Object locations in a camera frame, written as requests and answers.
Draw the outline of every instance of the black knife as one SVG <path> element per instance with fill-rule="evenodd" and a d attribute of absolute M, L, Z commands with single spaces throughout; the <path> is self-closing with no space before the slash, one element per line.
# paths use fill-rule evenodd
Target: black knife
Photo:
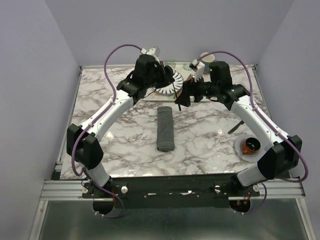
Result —
<path fill-rule="evenodd" d="M 242 124 L 244 124 L 244 121 L 239 122 L 237 125 L 235 125 L 230 131 L 228 131 L 228 134 L 232 134 L 235 130 L 238 129 L 238 127 Z"/>

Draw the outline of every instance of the gray floor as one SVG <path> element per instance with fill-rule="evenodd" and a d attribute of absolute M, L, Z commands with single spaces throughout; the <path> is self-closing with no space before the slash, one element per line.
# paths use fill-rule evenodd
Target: gray floor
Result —
<path fill-rule="evenodd" d="M 50 202 L 42 240 L 305 240 L 294 199 L 267 200 L 258 212 L 241 216 L 231 209 L 128 209 L 103 219 L 89 201 Z"/>

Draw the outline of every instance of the marble tabletop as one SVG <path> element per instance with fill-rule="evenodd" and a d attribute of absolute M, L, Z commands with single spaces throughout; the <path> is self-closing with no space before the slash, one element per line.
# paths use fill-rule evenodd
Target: marble tabletop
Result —
<path fill-rule="evenodd" d="M 192 73 L 186 64 L 170 65 L 178 72 Z M 116 86 L 133 69 L 117 65 L 107 69 Z M 234 84 L 249 89 L 247 75 L 242 66 L 231 65 Z M 249 68 L 254 100 L 266 111 L 254 73 Z M 79 125 L 90 118 L 112 95 L 102 68 L 84 69 L 72 115 L 72 123 Z M 157 150 L 157 108 L 172 107 L 175 150 Z M 104 152 L 103 166 L 112 177 L 167 176 L 212 173 L 236 173 L 252 163 L 242 160 L 234 143 L 238 136 L 253 134 L 245 125 L 234 133 L 227 132 L 241 120 L 220 103 L 191 103 L 179 111 L 173 102 L 140 100 L 125 112 L 107 131 L 101 141 Z M 71 157 L 63 151 L 61 179 L 76 179 Z"/>

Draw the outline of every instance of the rolled gray cloth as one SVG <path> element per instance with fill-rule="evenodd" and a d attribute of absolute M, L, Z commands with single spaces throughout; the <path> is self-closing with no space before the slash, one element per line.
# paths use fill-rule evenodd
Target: rolled gray cloth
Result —
<path fill-rule="evenodd" d="M 156 138 L 156 148 L 161 152 L 175 150 L 174 142 L 174 119 L 172 108 L 160 106 L 157 108 L 158 131 Z"/>

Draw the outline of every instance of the striped plate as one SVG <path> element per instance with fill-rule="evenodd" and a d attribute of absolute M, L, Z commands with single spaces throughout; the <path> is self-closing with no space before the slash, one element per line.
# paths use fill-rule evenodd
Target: striped plate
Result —
<path fill-rule="evenodd" d="M 174 83 L 170 84 L 169 86 L 158 88 L 155 91 L 158 94 L 162 95 L 171 95 L 174 94 L 175 91 L 178 92 L 182 88 L 182 84 L 184 82 L 184 78 L 180 74 L 180 72 L 173 70 L 173 78 L 174 78 Z"/>

